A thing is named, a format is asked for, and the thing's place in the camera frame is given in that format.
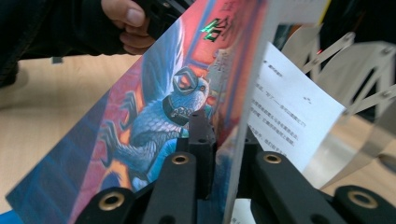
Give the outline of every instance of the illustrated cover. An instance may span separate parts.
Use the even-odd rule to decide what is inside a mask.
[[[73,223],[102,189],[141,190],[198,109],[219,147],[200,222],[229,222],[254,81],[275,34],[270,3],[197,0],[8,194],[23,222]]]

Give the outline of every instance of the black machine part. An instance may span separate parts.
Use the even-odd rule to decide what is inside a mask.
[[[160,36],[192,5],[195,0],[135,0],[149,17],[148,34]]]
[[[100,191],[76,223],[197,223],[197,201],[210,197],[216,142],[203,111],[190,119],[189,139],[177,140],[157,181],[136,193]],[[313,188],[285,156],[263,151],[250,130],[237,198],[251,199],[258,224],[396,223],[396,208],[368,189],[344,186],[332,197]]]

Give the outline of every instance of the metal bolt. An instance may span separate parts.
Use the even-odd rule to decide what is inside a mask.
[[[174,158],[172,158],[172,163],[176,165],[182,165],[189,162],[189,158],[184,155],[176,155]]]
[[[169,5],[169,3],[163,3],[163,6],[167,7],[167,8],[171,7],[171,5]]]
[[[312,64],[317,64],[317,63],[319,63],[319,59],[314,59],[314,60],[312,61]]]
[[[363,191],[352,190],[347,193],[347,197],[354,204],[363,208],[375,209],[378,207],[376,199]]]
[[[125,201],[125,196],[119,192],[112,191],[102,197],[99,208],[103,211],[111,211],[120,207]]]
[[[272,163],[272,164],[277,164],[280,163],[282,161],[282,159],[280,157],[278,157],[275,154],[269,154],[269,155],[265,155],[264,156],[264,160],[266,162]]]
[[[381,93],[382,97],[384,97],[384,98],[388,98],[391,94],[392,94],[391,91],[384,91]]]
[[[387,47],[385,49],[382,50],[383,54],[389,54],[393,51],[393,47]]]
[[[353,33],[347,33],[346,35],[344,35],[344,39],[345,40],[349,40],[350,38],[352,38],[353,37]]]

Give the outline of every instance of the paper sheet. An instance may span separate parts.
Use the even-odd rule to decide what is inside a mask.
[[[302,172],[344,109],[268,43],[248,120],[264,150]]]

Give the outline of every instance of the hand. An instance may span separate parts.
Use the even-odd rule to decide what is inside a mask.
[[[109,19],[124,32],[120,41],[131,54],[143,54],[154,43],[148,35],[149,19],[144,10],[132,0],[102,0],[102,9]]]

